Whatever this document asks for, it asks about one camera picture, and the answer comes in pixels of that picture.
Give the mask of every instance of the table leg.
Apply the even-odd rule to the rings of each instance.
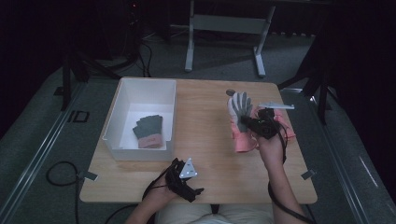
[[[187,48],[186,72],[192,71],[192,61],[194,58],[194,1],[190,0],[190,26],[189,26],[189,46]]]
[[[262,46],[264,45],[265,38],[268,35],[268,30],[270,28],[271,20],[274,15],[276,7],[271,7],[265,20],[264,26],[262,27],[262,33],[260,38],[260,43],[257,47],[253,48],[254,58],[256,60],[257,72],[260,77],[265,77],[264,64],[262,62]]]

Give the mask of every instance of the white shorts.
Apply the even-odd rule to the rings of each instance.
[[[168,204],[156,215],[156,224],[263,224],[274,223],[271,204],[221,204],[212,214],[210,204]]]

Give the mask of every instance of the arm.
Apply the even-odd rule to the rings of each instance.
[[[164,208],[177,195],[168,187],[159,187],[166,185],[165,175],[161,177],[144,198],[144,200],[129,215],[125,224],[146,224],[149,218],[156,212]]]
[[[304,211],[294,196],[283,167],[283,149],[279,136],[276,135],[269,140],[258,136],[257,140],[259,143],[258,150],[268,171],[271,187],[277,200],[290,210],[304,215]],[[287,214],[275,204],[273,204],[273,207],[275,223],[304,223],[296,217]]]

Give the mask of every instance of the dark background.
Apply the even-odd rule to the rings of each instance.
[[[188,24],[189,1],[148,0],[146,7],[137,11],[133,3],[142,6],[140,1],[2,1],[0,137],[43,81],[62,65],[62,57],[70,49],[83,50],[95,59],[108,59],[121,53],[118,43],[123,42],[121,37],[131,20],[143,20],[165,39],[170,23]],[[281,4],[276,8],[271,32],[318,36],[319,48],[310,50],[315,60],[308,57],[307,64],[332,64],[331,85],[395,200],[396,153],[392,134],[396,94],[392,88],[396,71],[396,6],[390,0],[335,3],[337,7]],[[265,4],[254,9],[223,4],[197,3],[196,11],[262,17],[267,9]]]

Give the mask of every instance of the white object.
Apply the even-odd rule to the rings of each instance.
[[[192,165],[191,158],[189,158],[186,163],[183,166],[183,169],[181,170],[181,173],[178,177],[180,178],[191,178],[197,176],[198,173],[196,173],[194,166]]]
[[[102,139],[116,161],[171,161],[174,159],[176,81],[124,77],[120,80],[106,132]],[[163,146],[139,148],[133,127],[141,118],[163,117]]]
[[[273,109],[294,109],[294,105],[282,105],[274,102],[260,103],[259,106]]]

